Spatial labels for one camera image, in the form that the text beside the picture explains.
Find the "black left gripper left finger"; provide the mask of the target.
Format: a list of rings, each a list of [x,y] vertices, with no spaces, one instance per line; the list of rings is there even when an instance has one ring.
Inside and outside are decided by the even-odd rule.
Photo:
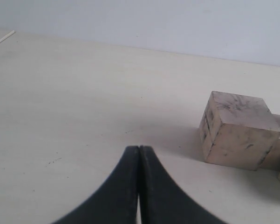
[[[104,183],[56,224],[135,224],[139,147],[126,147]]]

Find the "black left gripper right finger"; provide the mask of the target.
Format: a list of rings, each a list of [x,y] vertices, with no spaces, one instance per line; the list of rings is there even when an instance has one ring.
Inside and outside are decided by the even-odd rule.
[[[165,170],[150,146],[140,146],[139,200],[143,224],[222,224],[190,198]]]

